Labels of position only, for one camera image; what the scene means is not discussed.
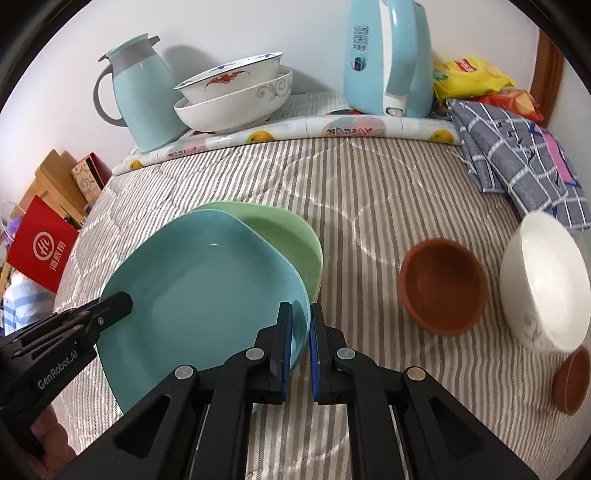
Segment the left hand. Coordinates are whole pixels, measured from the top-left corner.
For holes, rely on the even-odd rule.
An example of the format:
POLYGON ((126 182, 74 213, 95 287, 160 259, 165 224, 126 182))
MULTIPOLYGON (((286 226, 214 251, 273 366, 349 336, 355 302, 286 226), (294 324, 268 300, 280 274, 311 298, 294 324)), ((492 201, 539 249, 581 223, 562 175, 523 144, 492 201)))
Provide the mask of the left hand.
POLYGON ((40 479, 54 479, 76 458, 76 453, 69 445, 68 434, 59 423, 52 405, 32 424, 31 431, 41 443, 44 453, 41 460, 28 456, 28 464, 40 479))

